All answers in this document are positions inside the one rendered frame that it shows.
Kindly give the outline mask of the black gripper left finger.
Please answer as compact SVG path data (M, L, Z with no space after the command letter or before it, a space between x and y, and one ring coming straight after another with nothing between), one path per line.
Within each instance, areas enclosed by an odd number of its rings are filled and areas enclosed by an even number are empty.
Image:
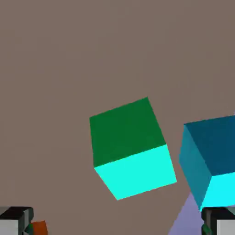
M0 206L0 235L34 235L32 207Z

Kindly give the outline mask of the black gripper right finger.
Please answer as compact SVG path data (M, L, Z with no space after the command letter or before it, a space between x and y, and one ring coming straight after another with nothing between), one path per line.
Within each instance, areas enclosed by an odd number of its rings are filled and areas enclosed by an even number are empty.
M204 207L201 235L235 235L235 206Z

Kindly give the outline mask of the small orange cube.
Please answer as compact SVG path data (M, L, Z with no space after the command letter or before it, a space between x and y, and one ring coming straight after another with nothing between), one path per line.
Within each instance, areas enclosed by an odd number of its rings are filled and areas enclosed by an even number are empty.
M33 235L49 235L45 221L38 221L31 223L33 228Z

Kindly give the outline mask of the small blue cube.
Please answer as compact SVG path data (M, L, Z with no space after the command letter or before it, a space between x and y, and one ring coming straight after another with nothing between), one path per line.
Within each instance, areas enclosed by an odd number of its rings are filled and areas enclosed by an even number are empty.
M235 115L185 123L179 163L200 210L235 205Z

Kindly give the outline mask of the small green cube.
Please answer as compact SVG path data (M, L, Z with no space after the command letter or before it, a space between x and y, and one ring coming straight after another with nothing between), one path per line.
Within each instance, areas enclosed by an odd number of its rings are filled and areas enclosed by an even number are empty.
M177 182L148 98L90 117L93 166L116 200Z

